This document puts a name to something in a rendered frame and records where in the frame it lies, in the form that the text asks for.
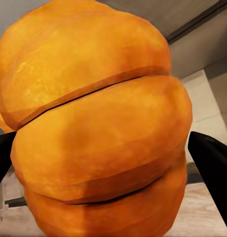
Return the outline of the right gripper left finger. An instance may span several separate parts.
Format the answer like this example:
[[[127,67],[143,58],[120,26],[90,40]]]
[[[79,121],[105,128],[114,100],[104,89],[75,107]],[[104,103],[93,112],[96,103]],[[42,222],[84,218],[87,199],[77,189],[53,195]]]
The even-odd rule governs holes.
[[[0,135],[0,183],[12,165],[10,153],[16,132]]]

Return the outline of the pumpkin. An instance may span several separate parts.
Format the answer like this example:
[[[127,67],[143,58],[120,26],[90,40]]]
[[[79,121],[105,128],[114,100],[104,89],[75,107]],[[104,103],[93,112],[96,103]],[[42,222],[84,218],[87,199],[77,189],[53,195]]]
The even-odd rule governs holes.
[[[53,0],[0,39],[0,128],[48,237],[163,237],[182,204],[192,103],[148,20]]]

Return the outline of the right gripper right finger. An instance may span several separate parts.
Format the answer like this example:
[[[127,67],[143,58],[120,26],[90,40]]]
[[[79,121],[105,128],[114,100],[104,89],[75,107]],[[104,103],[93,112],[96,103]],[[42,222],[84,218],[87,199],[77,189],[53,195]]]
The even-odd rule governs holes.
[[[188,150],[227,226],[227,146],[192,131]]]

